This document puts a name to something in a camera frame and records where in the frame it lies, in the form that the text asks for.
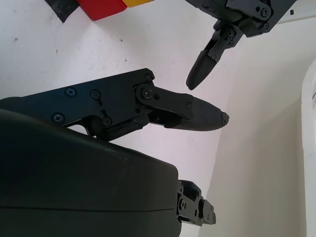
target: screw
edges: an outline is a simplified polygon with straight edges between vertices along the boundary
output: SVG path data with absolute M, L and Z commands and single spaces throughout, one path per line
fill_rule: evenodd
M 55 123 L 63 123 L 65 120 L 65 116 L 62 113 L 54 113 L 51 117 L 53 122 Z
M 263 17 L 267 17 L 268 16 L 268 10 L 266 8 L 263 8 L 262 11 L 261 11 L 261 15 Z
M 98 90 L 93 90 L 93 91 L 91 91 L 90 96 L 93 99 L 97 100 L 97 99 L 100 98 L 101 94 L 100 94 L 100 92 Z
M 68 96 L 68 97 L 75 97 L 77 95 L 77 91 L 76 89 L 74 89 L 73 87 L 68 87 L 66 88 L 65 90 L 65 94 Z
M 268 23 L 265 23 L 265 24 L 263 25 L 263 29 L 267 30 L 268 28 L 269 28 L 269 24 L 268 24 Z
M 109 117 L 106 117 L 105 119 L 102 120 L 102 123 L 104 126 L 109 127 L 112 125 L 112 120 Z
M 154 79 L 153 76 L 151 74 L 149 74 L 149 73 L 147 73 L 145 75 L 145 78 L 146 78 L 147 81 L 152 81 Z
M 226 33 L 226 35 L 227 35 L 228 37 L 231 37 L 231 36 L 233 35 L 233 33 L 232 33 L 231 31 L 228 31 L 228 32 Z
M 183 199 L 181 199 L 179 202 L 179 209 L 183 210 L 185 209 L 185 206 L 186 206 L 186 202 Z
M 152 90 L 150 90 L 149 88 L 144 88 L 142 90 L 142 95 L 145 99 L 151 99 L 152 97 Z

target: red object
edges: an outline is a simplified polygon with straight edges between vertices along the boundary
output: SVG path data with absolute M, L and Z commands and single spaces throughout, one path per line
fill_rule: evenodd
M 124 11 L 127 6 L 122 0 L 77 0 L 93 21 Z

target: white surface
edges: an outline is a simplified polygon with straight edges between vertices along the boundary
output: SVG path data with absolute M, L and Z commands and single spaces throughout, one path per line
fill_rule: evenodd
M 210 40 L 214 23 L 184 0 L 157 0 L 98 22 L 78 9 L 64 24 L 44 0 L 1 0 L 0 98 L 144 67 L 155 73 L 156 86 L 190 93 L 187 75 Z M 238 51 L 237 47 L 225 52 L 192 94 L 225 111 Z M 220 133 L 148 125 L 115 143 L 174 164 L 179 178 L 194 181 L 206 196 Z M 197 236 L 198 230 L 183 225 L 181 236 Z
M 316 130 L 315 107 L 312 96 L 316 92 L 316 60 L 311 64 L 302 86 L 302 142 L 305 170 L 305 202 L 307 236 L 316 235 Z
M 306 236 L 298 131 L 315 25 L 316 18 L 280 24 L 245 41 L 207 195 L 217 224 L 202 227 L 200 237 Z M 314 229 L 315 218 L 308 224 Z
M 279 23 L 296 21 L 316 16 L 316 1 L 315 0 L 298 0 L 282 17 Z

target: black tape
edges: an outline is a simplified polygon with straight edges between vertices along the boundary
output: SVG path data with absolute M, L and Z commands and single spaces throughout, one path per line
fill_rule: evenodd
M 64 23 L 66 19 L 73 13 L 79 4 L 76 0 L 45 0 L 53 9 L 58 18 Z

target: yellow object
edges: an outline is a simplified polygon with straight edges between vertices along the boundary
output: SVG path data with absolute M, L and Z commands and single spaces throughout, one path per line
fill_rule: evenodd
M 153 1 L 153 0 L 123 0 L 125 5 L 128 6 L 128 7 L 138 6 L 138 5 L 141 5 L 141 4 L 144 4 L 144 3 L 148 3 L 150 1 Z

